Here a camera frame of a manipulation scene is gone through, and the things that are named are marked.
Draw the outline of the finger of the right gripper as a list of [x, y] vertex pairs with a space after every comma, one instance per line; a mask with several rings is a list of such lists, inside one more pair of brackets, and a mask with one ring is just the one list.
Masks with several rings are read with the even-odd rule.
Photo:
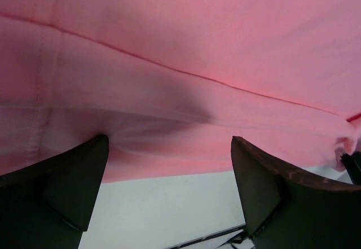
[[360, 157], [359, 152], [355, 152], [352, 155], [344, 154], [341, 157], [341, 161], [353, 184], [361, 183]]

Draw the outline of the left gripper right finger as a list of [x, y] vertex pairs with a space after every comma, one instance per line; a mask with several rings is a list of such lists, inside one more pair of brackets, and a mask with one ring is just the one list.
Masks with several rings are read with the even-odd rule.
[[231, 159], [256, 248], [360, 248], [360, 184], [313, 174], [241, 137]]

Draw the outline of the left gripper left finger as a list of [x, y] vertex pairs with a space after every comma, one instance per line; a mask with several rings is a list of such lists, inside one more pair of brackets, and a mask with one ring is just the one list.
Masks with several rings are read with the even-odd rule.
[[1, 248], [78, 248], [108, 160], [109, 139], [1, 176]]

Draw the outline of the pink t shirt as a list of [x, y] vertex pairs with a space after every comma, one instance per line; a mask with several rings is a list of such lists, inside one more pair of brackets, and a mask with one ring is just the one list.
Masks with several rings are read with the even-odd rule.
[[106, 182], [360, 150], [360, 0], [1, 0], [1, 173], [105, 134]]

